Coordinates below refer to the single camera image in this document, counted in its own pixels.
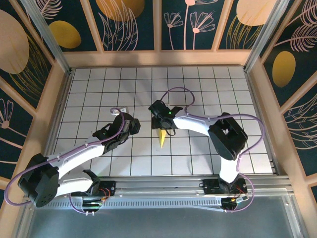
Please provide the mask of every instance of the yellow cone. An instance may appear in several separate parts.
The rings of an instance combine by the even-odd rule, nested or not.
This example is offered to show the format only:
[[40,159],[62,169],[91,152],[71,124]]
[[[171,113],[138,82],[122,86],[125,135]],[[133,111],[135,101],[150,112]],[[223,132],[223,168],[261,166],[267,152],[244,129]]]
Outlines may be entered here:
[[166,131],[158,129],[159,144],[160,144],[161,148],[163,148],[163,144],[164,144],[164,141],[165,141],[165,136],[166,136]]

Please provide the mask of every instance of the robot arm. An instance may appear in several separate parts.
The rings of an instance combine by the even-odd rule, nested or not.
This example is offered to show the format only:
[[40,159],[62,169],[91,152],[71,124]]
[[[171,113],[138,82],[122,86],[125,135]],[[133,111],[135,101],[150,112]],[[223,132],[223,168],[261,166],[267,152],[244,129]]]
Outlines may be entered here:
[[[118,145],[124,143],[129,138],[129,135],[139,132],[141,127],[139,120],[134,119],[128,113],[123,113],[123,115],[123,130],[111,140],[89,145],[91,142],[98,142],[115,135],[122,123],[121,115],[116,116],[113,123],[93,133],[85,141],[84,146],[78,145],[75,148],[47,157],[42,154],[33,156],[27,168],[54,158],[61,157],[61,159],[27,172],[18,181],[18,186],[37,207],[45,206],[55,197],[72,192],[79,191],[91,195],[96,194],[99,191],[100,180],[93,172],[84,170],[74,175],[67,175],[67,173],[80,164],[115,149]],[[64,156],[69,151],[75,152],[69,156]]]
[[217,153],[221,156],[220,182],[225,191],[235,182],[237,156],[244,148],[247,135],[234,118],[210,119],[216,116],[193,117],[188,115],[181,107],[170,110],[163,101],[157,100],[150,107],[152,129],[188,129],[207,135],[211,138]]

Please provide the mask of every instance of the yellow oval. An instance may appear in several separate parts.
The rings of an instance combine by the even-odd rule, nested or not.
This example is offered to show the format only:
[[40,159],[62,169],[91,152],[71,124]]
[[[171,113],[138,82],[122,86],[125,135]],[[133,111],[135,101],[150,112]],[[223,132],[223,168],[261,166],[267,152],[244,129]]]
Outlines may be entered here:
[[123,5],[134,14],[137,18],[144,9],[144,0],[96,0],[99,9],[108,18],[115,21],[126,21],[127,17],[124,18]]
[[277,87],[285,87],[292,79],[296,67],[295,57],[288,51],[277,55],[273,63],[273,82]]
[[81,44],[79,32],[68,22],[54,21],[49,25],[49,28],[60,46],[73,49]]
[[271,13],[276,0],[239,0],[238,20],[247,26],[263,25]]
[[29,41],[20,23],[10,14],[0,10],[0,68],[17,74],[24,70],[29,60]]

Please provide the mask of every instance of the grid mat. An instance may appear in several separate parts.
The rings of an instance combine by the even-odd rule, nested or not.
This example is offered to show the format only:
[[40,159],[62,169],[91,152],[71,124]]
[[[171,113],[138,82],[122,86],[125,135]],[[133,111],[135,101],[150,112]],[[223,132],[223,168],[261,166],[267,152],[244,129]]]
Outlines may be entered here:
[[[110,108],[127,106],[138,118],[141,130],[112,152],[89,160],[73,169],[77,173],[90,169],[98,176],[163,176],[218,174],[220,157],[207,136],[187,130],[166,135],[159,145],[156,130],[151,130],[148,107],[168,89],[186,87],[193,91],[195,104],[189,112],[217,116],[222,112],[256,116],[252,97],[242,67],[133,67],[76,69],[54,153],[62,152],[84,141],[96,130],[113,122]],[[192,102],[188,92],[169,93],[164,102],[185,106]],[[251,119],[236,118],[248,135],[247,146],[261,135],[259,124]],[[272,174],[273,163],[262,142],[240,163],[245,174]]]

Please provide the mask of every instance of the line-drawn flower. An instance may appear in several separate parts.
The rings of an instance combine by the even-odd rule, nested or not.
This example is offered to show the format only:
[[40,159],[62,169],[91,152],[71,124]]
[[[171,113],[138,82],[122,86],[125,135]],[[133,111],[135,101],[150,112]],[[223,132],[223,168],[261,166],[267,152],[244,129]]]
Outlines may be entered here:
[[212,12],[202,12],[200,13],[199,17],[197,17],[196,11],[190,14],[190,23],[194,32],[193,50],[195,49],[196,34],[201,32],[213,31],[215,29],[215,24],[212,24],[212,22]]
[[210,3],[215,3],[217,1],[218,0],[185,0],[187,7],[186,7],[185,24],[184,24],[184,50],[186,49],[186,26],[187,26],[187,16],[188,16],[189,6],[210,4]]
[[182,18],[179,15],[179,12],[178,13],[173,12],[170,15],[168,12],[164,13],[164,19],[168,27],[170,45],[172,46],[172,50],[174,50],[170,29],[173,27],[182,26],[184,22],[181,21]]
[[22,133],[14,130],[10,127],[10,119],[11,119],[12,113],[13,113],[13,106],[14,106],[14,104],[10,100],[7,100],[6,105],[5,105],[4,100],[2,98],[0,98],[0,128],[10,129],[17,134],[26,137],[26,135],[23,135]]

